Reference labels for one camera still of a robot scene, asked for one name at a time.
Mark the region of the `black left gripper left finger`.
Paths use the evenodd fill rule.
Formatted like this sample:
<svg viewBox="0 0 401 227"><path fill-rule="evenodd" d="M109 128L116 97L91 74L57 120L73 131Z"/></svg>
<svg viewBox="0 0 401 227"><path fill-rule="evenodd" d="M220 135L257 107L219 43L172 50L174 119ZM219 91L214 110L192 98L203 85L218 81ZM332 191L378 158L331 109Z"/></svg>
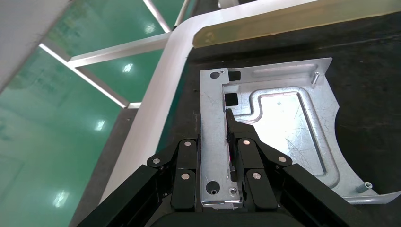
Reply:
<svg viewBox="0 0 401 227"><path fill-rule="evenodd" d="M151 156L100 203L80 227L144 227L163 202L194 211L198 147L195 140L181 140Z"/></svg>

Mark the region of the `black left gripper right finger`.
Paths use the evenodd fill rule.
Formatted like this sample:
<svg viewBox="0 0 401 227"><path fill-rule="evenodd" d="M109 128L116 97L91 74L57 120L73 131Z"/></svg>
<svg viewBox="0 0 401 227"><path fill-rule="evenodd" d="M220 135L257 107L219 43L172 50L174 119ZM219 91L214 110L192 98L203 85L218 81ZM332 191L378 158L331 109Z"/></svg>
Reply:
<svg viewBox="0 0 401 227"><path fill-rule="evenodd" d="M372 227L374 222L226 111L227 141L243 206L272 227Z"/></svg>

